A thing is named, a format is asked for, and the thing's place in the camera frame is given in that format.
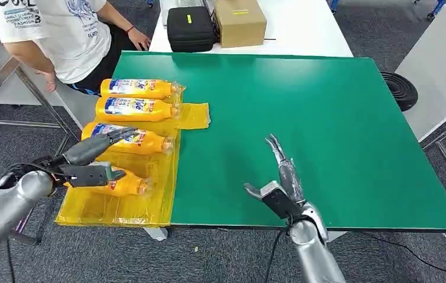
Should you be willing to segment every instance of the person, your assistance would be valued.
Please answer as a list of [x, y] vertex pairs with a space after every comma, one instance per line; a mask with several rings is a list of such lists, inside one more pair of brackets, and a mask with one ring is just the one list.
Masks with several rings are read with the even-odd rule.
[[106, 0], [0, 0], [0, 40], [9, 54], [45, 77], [48, 91], [56, 89], [58, 78], [98, 95], [122, 50], [150, 46]]

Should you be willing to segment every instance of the black case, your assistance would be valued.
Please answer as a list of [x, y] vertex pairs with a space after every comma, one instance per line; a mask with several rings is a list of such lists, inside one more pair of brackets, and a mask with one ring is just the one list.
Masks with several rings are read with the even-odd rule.
[[172, 8], [167, 16], [167, 38], [173, 52], [202, 52], [212, 49], [214, 27], [204, 6]]

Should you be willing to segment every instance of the yellow bottle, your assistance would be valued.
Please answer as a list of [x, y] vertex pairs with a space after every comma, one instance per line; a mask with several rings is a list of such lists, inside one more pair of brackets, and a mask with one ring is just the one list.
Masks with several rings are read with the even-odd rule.
[[152, 121], [179, 117], [179, 104], [162, 100], [101, 97], [96, 102], [96, 117], [106, 121]]
[[178, 83], [163, 80], [112, 80], [101, 82], [101, 95], [132, 98], [165, 99], [174, 97], [177, 101], [184, 87]]
[[[90, 122], [82, 130], [82, 139], [93, 137], [97, 134], [106, 134], [113, 130], [121, 129], [123, 126]], [[137, 136], [128, 137], [112, 145], [110, 150], [115, 152], [153, 154], [163, 152], [170, 154], [174, 148], [172, 137], [161, 137], [152, 131], [136, 130]]]
[[112, 166], [112, 169], [125, 171], [125, 176], [116, 181], [108, 181], [106, 186], [77, 187], [77, 189], [90, 190], [95, 193], [117, 196], [119, 198], [130, 195], [142, 195], [150, 190], [151, 184], [148, 179], [140, 178], [129, 170], [114, 166]]

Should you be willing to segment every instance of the bottle label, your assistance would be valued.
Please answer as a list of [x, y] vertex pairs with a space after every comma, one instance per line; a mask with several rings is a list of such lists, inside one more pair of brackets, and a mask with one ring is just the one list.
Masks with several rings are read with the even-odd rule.
[[151, 113], [154, 104], [153, 99], [110, 97], [105, 102], [105, 113], [112, 115]]
[[134, 94], [154, 87], [155, 80], [111, 80], [109, 89], [111, 93]]
[[[111, 131], [122, 129], [124, 127], [122, 126], [116, 126], [116, 125], [108, 125], [108, 124], [96, 124], [94, 129], [92, 130], [91, 137], [96, 136], [97, 134], [107, 134]], [[129, 136], [120, 141], [120, 143], [135, 143], [139, 146], [143, 143], [144, 136], [146, 135], [145, 130], [136, 130], [136, 133], [138, 133], [137, 136]]]

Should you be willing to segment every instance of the green board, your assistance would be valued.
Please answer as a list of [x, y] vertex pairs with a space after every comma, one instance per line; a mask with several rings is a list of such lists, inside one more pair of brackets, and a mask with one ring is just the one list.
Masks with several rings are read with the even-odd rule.
[[444, 229], [446, 192], [369, 58], [124, 52], [114, 78], [186, 85], [211, 124], [181, 135], [172, 224], [283, 226], [242, 186], [292, 157], [329, 229]]

